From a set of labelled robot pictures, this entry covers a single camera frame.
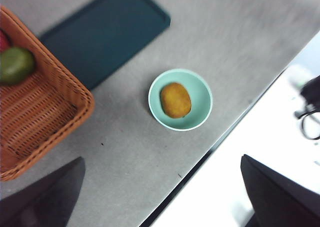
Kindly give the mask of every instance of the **wicker basket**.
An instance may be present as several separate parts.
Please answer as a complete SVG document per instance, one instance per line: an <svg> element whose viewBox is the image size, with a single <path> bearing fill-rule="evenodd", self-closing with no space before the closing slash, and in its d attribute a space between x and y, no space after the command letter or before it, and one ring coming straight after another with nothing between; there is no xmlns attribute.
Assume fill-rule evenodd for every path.
<svg viewBox="0 0 320 227"><path fill-rule="evenodd" d="M13 45L30 50L36 71L0 88L0 179L17 178L93 112L92 94L8 9L0 24Z"/></svg>

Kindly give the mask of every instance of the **black object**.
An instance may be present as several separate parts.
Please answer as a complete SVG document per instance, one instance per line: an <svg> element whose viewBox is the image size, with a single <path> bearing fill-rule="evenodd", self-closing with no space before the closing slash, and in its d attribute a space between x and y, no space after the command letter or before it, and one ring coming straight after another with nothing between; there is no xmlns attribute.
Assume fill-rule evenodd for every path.
<svg viewBox="0 0 320 227"><path fill-rule="evenodd" d="M309 140L320 140L320 134L316 137L310 137L306 133L306 118L309 117L315 123L320 125L320 119L314 116L320 113L320 75L307 82L301 89L300 94L305 99L305 108L303 111L295 111L295 117L301 121L301 132Z"/></svg>
<svg viewBox="0 0 320 227"><path fill-rule="evenodd" d="M313 105L320 111L320 75L307 82L300 93L308 105Z"/></svg>
<svg viewBox="0 0 320 227"><path fill-rule="evenodd" d="M95 0L40 40L93 89L169 25L152 0Z"/></svg>
<svg viewBox="0 0 320 227"><path fill-rule="evenodd" d="M79 157L0 201L0 227L65 227L85 176Z"/></svg>
<svg viewBox="0 0 320 227"><path fill-rule="evenodd" d="M246 154L241 158L241 172L257 220L247 227L320 226L320 195Z"/></svg>

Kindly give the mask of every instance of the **mint green bowl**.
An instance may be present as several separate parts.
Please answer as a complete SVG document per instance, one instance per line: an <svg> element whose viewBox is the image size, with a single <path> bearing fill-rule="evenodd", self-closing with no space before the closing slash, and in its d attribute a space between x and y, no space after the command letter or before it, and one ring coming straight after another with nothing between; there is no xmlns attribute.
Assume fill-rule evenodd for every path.
<svg viewBox="0 0 320 227"><path fill-rule="evenodd" d="M171 118L161 106L160 93L170 83L182 84L191 99L191 111L183 118ZM189 131L202 125L209 117L213 97L206 81L187 69L171 69L160 74L151 84L148 95L149 108L154 118L163 126L174 131Z"/></svg>

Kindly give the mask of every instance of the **table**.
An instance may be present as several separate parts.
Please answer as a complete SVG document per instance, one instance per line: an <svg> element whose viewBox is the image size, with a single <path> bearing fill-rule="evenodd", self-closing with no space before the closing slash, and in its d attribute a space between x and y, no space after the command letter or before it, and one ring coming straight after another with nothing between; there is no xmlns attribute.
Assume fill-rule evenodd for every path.
<svg viewBox="0 0 320 227"><path fill-rule="evenodd" d="M90 0L1 0L36 34ZM78 156L86 175L69 226L138 226L320 27L318 0L156 0L171 26L93 91L91 118L19 178L4 198ZM211 87L213 111L188 132L148 109L153 79L190 69Z"/></svg>
<svg viewBox="0 0 320 227"><path fill-rule="evenodd" d="M245 226L254 211L240 169L244 154L320 194L320 141L304 138L293 115L305 102L289 81L292 68L272 84L152 227Z"/></svg>

